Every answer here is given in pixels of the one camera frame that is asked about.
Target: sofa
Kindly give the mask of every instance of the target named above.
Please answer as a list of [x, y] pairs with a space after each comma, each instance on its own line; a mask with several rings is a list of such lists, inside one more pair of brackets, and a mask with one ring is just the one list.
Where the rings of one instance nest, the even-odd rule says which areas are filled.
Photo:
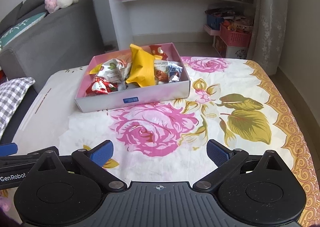
[[[0, 37], [24, 19], [42, 13], [44, 0], [26, 0], [0, 22]], [[0, 67], [7, 78], [33, 77], [37, 93], [57, 71], [89, 64], [104, 52], [92, 0], [47, 15], [5, 45]]]

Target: pink basket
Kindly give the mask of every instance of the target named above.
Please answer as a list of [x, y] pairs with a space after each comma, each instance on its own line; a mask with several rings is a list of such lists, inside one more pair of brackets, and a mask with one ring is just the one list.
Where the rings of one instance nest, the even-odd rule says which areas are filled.
[[251, 33], [241, 33], [229, 31], [225, 26], [220, 23], [220, 37], [226, 45], [230, 47], [244, 47], [247, 48], [250, 43]]

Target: green pillow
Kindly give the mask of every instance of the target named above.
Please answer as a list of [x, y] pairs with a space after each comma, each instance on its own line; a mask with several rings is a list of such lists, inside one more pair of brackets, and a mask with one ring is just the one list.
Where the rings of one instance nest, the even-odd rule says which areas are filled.
[[42, 20], [46, 15], [46, 12], [39, 13], [34, 15], [24, 21], [20, 22], [19, 24], [10, 28], [1, 38], [0, 38], [0, 50], [9, 42], [14, 40], [17, 36], [21, 33], [26, 31], [28, 28], [32, 27], [34, 24], [38, 23]]

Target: blue label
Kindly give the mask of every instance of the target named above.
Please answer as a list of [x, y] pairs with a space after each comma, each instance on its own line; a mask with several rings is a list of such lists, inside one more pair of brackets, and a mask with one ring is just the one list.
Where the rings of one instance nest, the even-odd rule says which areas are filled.
[[124, 102], [125, 104], [135, 103], [135, 102], [138, 102], [138, 101], [139, 101], [138, 97], [131, 97], [131, 98], [125, 98], [125, 99], [123, 99], [123, 102]]

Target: white lace curtain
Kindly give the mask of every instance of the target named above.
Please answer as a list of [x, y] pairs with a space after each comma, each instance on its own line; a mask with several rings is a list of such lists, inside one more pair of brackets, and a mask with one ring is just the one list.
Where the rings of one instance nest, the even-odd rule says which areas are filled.
[[256, 61], [268, 75], [275, 74], [279, 64], [287, 7], [288, 0], [257, 0], [247, 59]]

